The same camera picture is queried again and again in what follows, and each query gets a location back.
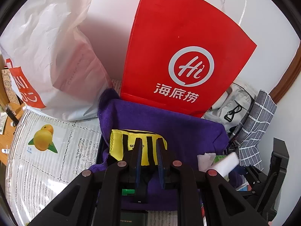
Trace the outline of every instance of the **orange label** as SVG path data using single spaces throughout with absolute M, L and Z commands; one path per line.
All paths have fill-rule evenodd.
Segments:
M 43 104 L 40 95 L 37 93 L 37 91 L 35 91 L 35 89 L 26 79 L 21 67 L 13 68 L 12 61 L 10 59 L 6 60 L 6 64 L 8 66 L 9 64 L 11 64 L 11 68 L 9 67 L 9 71 L 13 76 L 15 83 L 20 91 L 22 101 L 34 108 L 45 108 L 46 106 Z

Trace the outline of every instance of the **hi logo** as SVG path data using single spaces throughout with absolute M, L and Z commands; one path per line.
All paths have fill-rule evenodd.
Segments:
M 204 67 L 205 67 L 205 65 L 203 64 L 202 61 L 196 63 L 195 66 L 192 66 L 199 59 L 199 57 L 196 56 L 193 59 L 191 59 L 189 62 L 187 62 L 185 65 L 180 65 L 179 69 L 181 69 L 181 70 L 179 73 L 177 73 L 178 76 L 176 76 L 175 65 L 176 65 L 177 60 L 182 55 L 184 55 L 185 53 L 189 53 L 189 52 L 198 52 L 198 53 L 203 54 L 209 61 L 209 70 L 205 77 L 201 78 L 200 80 L 198 80 L 196 82 L 187 84 L 187 83 L 181 81 L 178 78 L 178 76 L 182 76 L 184 73 L 186 73 L 186 77 L 190 77 L 193 74 L 194 79 L 199 79 L 201 77 L 200 73 L 204 70 Z M 195 86 L 199 86 L 199 85 L 203 84 L 210 78 L 210 76 L 213 73 L 213 70 L 214 70 L 214 60 L 213 60 L 212 55 L 206 49 L 204 49 L 202 47 L 197 47 L 197 46 L 182 48 L 181 50 L 179 50 L 178 52 L 175 53 L 175 55 L 171 58 L 169 65 L 168 65 L 168 72 L 169 72 L 171 79 L 178 85 L 184 86 L 184 87 L 195 87 Z

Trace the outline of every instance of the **purple towel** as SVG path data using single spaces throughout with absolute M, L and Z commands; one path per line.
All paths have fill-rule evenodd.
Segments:
M 154 132 L 165 138 L 167 149 L 176 159 L 198 169 L 197 155 L 222 154 L 229 139 L 222 124 L 205 119 L 121 100 L 114 89 L 101 96 L 98 118 L 103 138 L 109 147 L 112 129 L 131 129 Z M 103 153 L 106 159 L 108 149 Z M 90 170 L 106 169 L 106 161 Z M 148 184 L 148 203 L 131 203 L 130 196 L 122 198 L 122 208 L 129 210 L 177 210 L 177 191 L 163 190 L 158 171 Z

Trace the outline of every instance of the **clear plastic table cover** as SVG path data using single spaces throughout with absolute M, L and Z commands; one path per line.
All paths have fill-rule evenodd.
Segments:
M 55 149 L 41 151 L 29 144 L 44 125 L 53 127 Z M 78 174 L 95 164 L 100 137 L 98 118 L 64 122 L 25 110 L 5 177 L 6 198 L 19 226 L 30 222 Z

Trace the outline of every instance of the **mango picture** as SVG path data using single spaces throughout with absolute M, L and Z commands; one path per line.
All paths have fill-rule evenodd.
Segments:
M 52 136 L 53 126 L 46 124 L 34 134 L 33 139 L 29 141 L 28 145 L 34 145 L 40 151 L 49 149 L 54 153 L 58 153 L 54 143 L 52 142 Z

